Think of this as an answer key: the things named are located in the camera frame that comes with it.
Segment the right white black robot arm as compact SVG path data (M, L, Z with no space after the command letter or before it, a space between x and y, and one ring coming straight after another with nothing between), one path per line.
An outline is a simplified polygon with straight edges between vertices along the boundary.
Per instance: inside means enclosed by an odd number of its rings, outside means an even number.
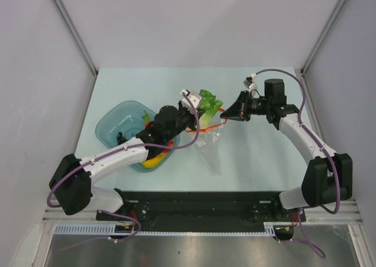
M278 221L286 220L293 209L338 205L353 194L353 161L348 154L339 154L326 145L303 122L301 111L287 103L284 82L268 79L264 95L254 97L255 84L247 78L248 90L240 92L236 101L222 114L222 119L249 121L252 115L265 116L299 151L307 164L301 185L279 193L271 206Z

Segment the clear zip bag red zipper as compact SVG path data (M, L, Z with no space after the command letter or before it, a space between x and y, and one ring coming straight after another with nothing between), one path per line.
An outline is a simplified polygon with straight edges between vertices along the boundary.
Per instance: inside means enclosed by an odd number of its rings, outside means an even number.
M208 171L207 175L221 176L221 161L219 155L219 139L221 131L227 120L221 119L224 109L219 108L211 117L203 114L200 117L200 134L194 143L195 152L202 169Z

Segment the red cherry bunch with leaf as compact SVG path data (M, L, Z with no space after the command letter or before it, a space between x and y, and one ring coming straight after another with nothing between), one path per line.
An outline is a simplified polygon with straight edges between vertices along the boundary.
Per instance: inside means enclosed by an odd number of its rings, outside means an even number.
M167 144L168 147L173 147L174 146L174 141L169 141L168 144ZM163 154L167 154L170 152L170 149L164 149L163 150Z

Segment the green white lettuce head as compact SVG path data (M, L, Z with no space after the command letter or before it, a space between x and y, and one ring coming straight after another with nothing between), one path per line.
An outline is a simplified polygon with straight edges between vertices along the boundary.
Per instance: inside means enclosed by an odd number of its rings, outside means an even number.
M200 128L205 129L210 125L212 118L219 111L223 102L218 100L213 93L205 89L201 89L199 95L202 97L200 109L204 110L204 113L200 116L199 123Z

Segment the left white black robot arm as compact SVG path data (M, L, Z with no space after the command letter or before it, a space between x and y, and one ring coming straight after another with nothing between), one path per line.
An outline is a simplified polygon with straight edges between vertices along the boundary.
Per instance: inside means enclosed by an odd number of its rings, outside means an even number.
M198 132L202 114L201 107L180 101L178 107L162 107L141 132L123 144L91 157L64 156L49 182L48 207L61 208L66 215L91 208L125 219L130 206L120 191L98 188L96 183L129 165L157 157L186 129Z

